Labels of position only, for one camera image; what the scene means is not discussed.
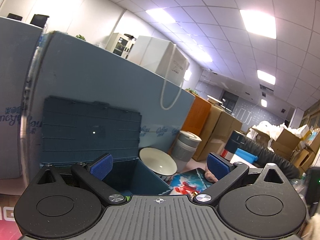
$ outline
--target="blue storage box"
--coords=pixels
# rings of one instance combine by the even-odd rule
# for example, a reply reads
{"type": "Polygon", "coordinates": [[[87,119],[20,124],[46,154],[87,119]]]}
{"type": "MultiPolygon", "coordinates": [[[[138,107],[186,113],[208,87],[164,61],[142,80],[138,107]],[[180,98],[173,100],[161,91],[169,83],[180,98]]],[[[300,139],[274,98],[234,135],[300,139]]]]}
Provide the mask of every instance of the blue storage box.
{"type": "Polygon", "coordinates": [[[241,150],[241,149],[237,149],[235,154],[251,164],[254,163],[256,160],[258,160],[257,156],[252,155],[252,154],[250,154],[244,150],[241,150]]]}
{"type": "Polygon", "coordinates": [[[172,188],[138,158],[138,112],[49,97],[44,102],[41,164],[57,167],[91,162],[104,153],[113,169],[103,179],[124,195],[168,195],[172,188]]]}

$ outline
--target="black monitor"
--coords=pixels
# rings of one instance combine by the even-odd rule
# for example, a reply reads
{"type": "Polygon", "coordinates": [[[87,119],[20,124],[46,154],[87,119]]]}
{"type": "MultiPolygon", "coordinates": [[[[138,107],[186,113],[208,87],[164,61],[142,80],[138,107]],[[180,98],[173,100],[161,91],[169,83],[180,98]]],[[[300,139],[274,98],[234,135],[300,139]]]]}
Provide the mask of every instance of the black monitor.
{"type": "Polygon", "coordinates": [[[40,28],[44,28],[45,23],[47,22],[47,19],[49,16],[42,15],[42,14],[35,14],[30,22],[30,24],[38,26],[40,28]]]}
{"type": "Polygon", "coordinates": [[[22,16],[19,16],[19,15],[13,14],[13,13],[9,13],[7,18],[14,19],[14,20],[17,20],[17,21],[21,21],[22,20],[22,16]]]}

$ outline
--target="white bowl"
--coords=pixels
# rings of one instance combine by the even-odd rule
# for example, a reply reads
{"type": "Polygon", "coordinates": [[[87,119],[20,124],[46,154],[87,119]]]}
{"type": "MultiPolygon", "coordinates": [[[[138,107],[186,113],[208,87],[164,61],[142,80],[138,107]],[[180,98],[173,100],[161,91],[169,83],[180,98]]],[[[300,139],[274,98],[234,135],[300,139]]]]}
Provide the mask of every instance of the white bowl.
{"type": "Polygon", "coordinates": [[[143,148],[139,152],[142,162],[155,173],[172,176],[177,172],[177,165],[170,155],[155,148],[143,148]]]}

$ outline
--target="ribbed gray plate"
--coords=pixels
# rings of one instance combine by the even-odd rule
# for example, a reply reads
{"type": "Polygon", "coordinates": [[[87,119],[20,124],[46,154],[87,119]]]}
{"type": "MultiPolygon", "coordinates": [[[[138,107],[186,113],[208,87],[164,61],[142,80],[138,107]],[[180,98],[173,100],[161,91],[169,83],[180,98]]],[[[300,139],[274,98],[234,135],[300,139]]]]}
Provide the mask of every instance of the ribbed gray plate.
{"type": "MultiPolygon", "coordinates": [[[[187,196],[133,196],[106,209],[91,229],[69,240],[245,240],[227,228],[213,209],[187,196]]],[[[290,236],[287,240],[297,240],[290,236]]]]}

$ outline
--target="silver bolt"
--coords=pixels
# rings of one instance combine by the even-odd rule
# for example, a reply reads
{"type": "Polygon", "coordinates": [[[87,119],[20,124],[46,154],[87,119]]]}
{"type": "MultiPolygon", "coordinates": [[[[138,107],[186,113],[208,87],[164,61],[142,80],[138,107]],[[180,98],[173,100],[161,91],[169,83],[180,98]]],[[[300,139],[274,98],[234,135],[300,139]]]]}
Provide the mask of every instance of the silver bolt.
{"type": "Polygon", "coordinates": [[[124,196],[120,194],[113,194],[113,195],[110,195],[108,199],[112,202],[119,202],[124,200],[124,196]]]}
{"type": "Polygon", "coordinates": [[[200,202],[207,202],[211,200],[211,196],[209,196],[208,194],[199,194],[196,195],[196,200],[200,202]]]}

